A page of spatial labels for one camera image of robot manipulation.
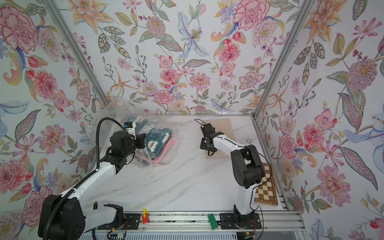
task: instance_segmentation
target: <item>marble table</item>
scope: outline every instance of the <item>marble table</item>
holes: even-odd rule
[[[230,157],[206,159],[200,149],[202,133],[199,118],[214,120],[228,118],[236,141],[248,145],[252,140],[258,151],[262,148],[249,116],[171,116],[168,122],[179,124],[180,148],[167,165],[153,164],[151,169],[134,164],[125,166],[109,179],[89,199],[87,208],[95,201],[99,206],[116,204],[124,211],[233,211],[238,184],[233,177]],[[281,203],[272,207],[261,205],[263,210],[283,210]]]

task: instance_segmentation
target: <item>wall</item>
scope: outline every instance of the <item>wall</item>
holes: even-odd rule
[[[158,114],[251,113],[299,0],[57,2],[109,99]]]
[[[257,117],[313,240],[384,239],[383,8],[317,0]]]
[[[30,240],[43,200],[89,171],[101,105],[39,1],[0,1],[0,34],[0,239]]]

